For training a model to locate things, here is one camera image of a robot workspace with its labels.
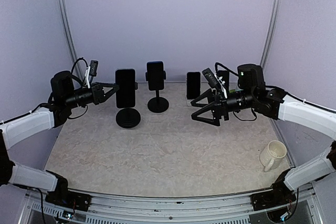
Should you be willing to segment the teal phone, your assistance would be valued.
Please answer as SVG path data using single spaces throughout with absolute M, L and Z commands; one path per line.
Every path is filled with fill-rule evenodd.
M 132 108 L 135 106 L 135 70 L 118 69 L 115 72 L 116 84 L 119 86 L 116 92 L 117 108 Z

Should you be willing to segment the white folding phone stand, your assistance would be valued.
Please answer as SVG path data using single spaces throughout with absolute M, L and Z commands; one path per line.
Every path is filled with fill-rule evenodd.
M 186 100 L 186 104 L 187 104 L 187 106 L 192 106 L 192 101 L 193 101 L 193 99 L 187 99 Z

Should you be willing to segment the black round-base stand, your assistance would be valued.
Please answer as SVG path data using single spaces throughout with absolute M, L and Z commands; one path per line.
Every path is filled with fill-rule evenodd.
M 140 112 L 134 107 L 119 109 L 115 117 L 118 126 L 124 129 L 131 129 L 140 123 Z
M 148 101 L 148 109 L 154 113 L 162 113 L 169 108 L 166 98 L 160 96 L 160 91 L 164 89 L 166 72 L 162 61 L 150 61 L 146 64 L 145 79 L 148 82 L 150 91 L 155 91 L 155 97 Z

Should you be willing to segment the blue phone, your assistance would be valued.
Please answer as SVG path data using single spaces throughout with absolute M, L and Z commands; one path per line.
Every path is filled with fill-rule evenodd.
M 146 64 L 146 80 L 150 91 L 163 90 L 165 71 L 162 61 L 151 61 Z

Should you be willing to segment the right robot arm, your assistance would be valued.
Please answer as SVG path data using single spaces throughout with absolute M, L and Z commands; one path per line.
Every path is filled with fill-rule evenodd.
M 214 126 L 220 120 L 228 120 L 230 112 L 251 109 L 253 115 L 262 114 L 274 120 L 303 125 L 335 139 L 335 111 L 295 97 L 282 88 L 268 86 L 264 81 L 263 69 L 256 64 L 244 64 L 237 68 L 239 90 L 229 92 L 224 78 L 210 68 L 203 70 L 210 88 L 191 101 L 199 110 L 191 115 L 195 121 Z M 273 205 L 281 204 L 300 186 L 320 180 L 335 172 L 335 142 L 317 157 L 304 164 L 283 172 L 269 192 Z

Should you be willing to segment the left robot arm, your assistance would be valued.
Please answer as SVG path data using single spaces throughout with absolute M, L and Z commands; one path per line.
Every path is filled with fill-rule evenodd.
M 8 150 L 23 140 L 40 132 L 57 128 L 70 119 L 71 112 L 79 106 L 98 105 L 114 95 L 119 86 L 115 83 L 90 83 L 70 71 L 61 71 L 51 79 L 51 96 L 46 103 L 28 113 L 1 122 L 1 184 L 20 185 L 52 192 L 60 204 L 73 201 L 73 193 L 67 189 L 67 180 L 51 172 L 35 169 L 10 160 Z

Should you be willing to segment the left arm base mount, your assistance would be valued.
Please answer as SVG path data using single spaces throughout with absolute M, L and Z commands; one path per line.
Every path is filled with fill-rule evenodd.
M 72 210 L 88 211 L 91 203 L 90 195 L 69 190 L 66 178 L 49 170 L 47 172 L 57 178 L 57 184 L 54 191 L 47 192 L 46 202 Z

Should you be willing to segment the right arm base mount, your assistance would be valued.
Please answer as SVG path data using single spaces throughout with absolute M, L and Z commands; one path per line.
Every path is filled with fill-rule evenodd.
M 271 185 L 270 191 L 256 193 L 250 196 L 254 211 L 281 206 L 290 203 L 290 201 L 293 202 L 297 200 L 294 191 L 289 189 L 284 183 L 285 176 L 289 171 L 290 169 L 287 169 L 279 175 L 276 181 Z

